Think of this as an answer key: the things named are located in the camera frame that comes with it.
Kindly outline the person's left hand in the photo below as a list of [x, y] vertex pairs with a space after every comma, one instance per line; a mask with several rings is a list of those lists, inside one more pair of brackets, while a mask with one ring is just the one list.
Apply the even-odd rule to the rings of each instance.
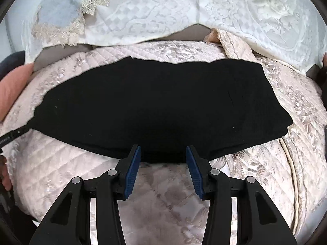
[[3, 155], [1, 155], [0, 162], [1, 162], [1, 183], [7, 191], [10, 191], [12, 188], [12, 183], [6, 165], [7, 159]]

